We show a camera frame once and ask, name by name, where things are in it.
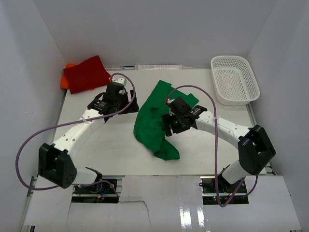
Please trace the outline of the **green t shirt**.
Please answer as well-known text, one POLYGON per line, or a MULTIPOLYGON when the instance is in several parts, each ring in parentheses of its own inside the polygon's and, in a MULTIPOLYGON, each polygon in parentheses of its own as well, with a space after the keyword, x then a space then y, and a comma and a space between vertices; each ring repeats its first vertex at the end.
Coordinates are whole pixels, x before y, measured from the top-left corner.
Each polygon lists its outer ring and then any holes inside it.
POLYGON ((152 154, 162 160, 179 160, 179 151, 166 140, 162 116, 169 113, 166 97, 173 91, 170 83, 158 81, 146 102, 140 108, 133 133, 152 154))

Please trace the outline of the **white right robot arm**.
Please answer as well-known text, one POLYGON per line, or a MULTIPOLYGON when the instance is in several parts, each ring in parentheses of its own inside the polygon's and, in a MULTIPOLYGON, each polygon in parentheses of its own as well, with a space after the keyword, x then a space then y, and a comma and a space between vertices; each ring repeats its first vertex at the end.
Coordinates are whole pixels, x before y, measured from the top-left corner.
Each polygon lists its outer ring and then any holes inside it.
POLYGON ((215 119, 205 107, 190 107, 181 97, 168 101, 167 107, 169 113, 162 116, 166 136, 194 128, 216 135, 238 150, 238 160, 218 174, 219 189, 231 191, 242 178, 259 175, 276 155, 267 132, 260 125, 249 128, 223 118, 215 119))

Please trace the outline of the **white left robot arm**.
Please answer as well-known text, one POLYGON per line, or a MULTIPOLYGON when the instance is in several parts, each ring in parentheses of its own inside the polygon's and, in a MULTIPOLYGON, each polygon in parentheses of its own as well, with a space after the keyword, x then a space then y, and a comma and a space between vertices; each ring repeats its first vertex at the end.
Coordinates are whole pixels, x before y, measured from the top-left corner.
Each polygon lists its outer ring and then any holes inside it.
POLYGON ((126 80, 111 81, 105 92, 98 94, 87 106, 81 122, 71 127, 52 144, 39 148, 39 175, 66 189, 71 185, 95 183, 102 176, 88 167, 77 167, 74 158, 88 138, 116 112, 129 114, 139 111, 134 91, 127 91, 126 80))

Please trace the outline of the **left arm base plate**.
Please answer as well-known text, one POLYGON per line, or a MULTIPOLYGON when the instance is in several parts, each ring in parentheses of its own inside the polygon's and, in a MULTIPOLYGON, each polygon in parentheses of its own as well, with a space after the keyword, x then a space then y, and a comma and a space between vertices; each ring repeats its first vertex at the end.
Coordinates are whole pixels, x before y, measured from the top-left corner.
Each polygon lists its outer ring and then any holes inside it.
POLYGON ((89 187, 75 186, 72 203, 118 203, 118 197, 110 184, 104 182, 89 187))

